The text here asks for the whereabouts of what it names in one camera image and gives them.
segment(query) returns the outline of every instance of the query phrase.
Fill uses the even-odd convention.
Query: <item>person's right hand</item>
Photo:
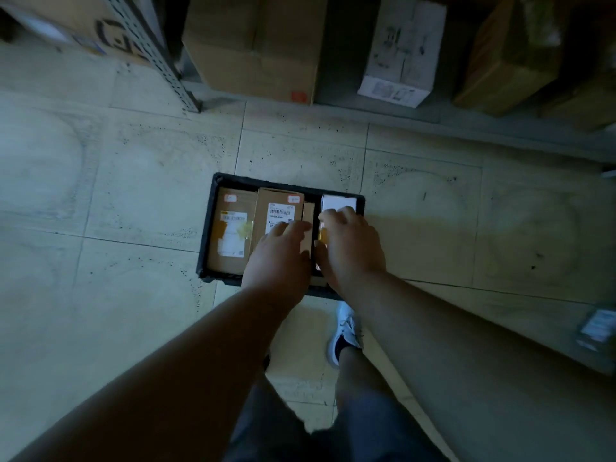
[[[315,258],[327,283],[344,298],[344,291],[369,272],[385,272],[379,235],[363,216],[346,206],[319,214],[327,229],[327,247],[315,241]]]

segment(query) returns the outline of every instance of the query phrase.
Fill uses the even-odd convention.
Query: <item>white sneaker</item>
[[[362,335],[361,322],[359,318],[355,317],[355,311],[343,301],[338,303],[336,320],[338,327],[331,341],[327,344],[327,360],[334,368],[339,368],[340,362],[336,358],[336,342],[338,342],[340,336],[343,336],[345,341],[360,350],[364,347],[359,342]]]

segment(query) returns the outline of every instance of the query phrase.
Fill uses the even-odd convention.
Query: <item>person's left hand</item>
[[[250,255],[242,290],[267,295],[269,301],[281,308],[290,310],[298,304],[308,290],[311,276],[309,253],[300,253],[299,243],[311,228],[310,222],[302,220],[276,224]]]

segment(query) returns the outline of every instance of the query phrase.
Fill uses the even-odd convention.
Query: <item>red label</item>
[[[308,103],[308,94],[306,92],[301,92],[299,90],[291,91],[291,101],[300,102],[300,103]]]

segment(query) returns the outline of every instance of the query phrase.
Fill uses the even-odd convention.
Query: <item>forearm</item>
[[[346,299],[462,460],[605,460],[616,398],[605,377],[387,273]]]
[[[288,308],[241,291],[111,382],[17,460],[222,457]]]

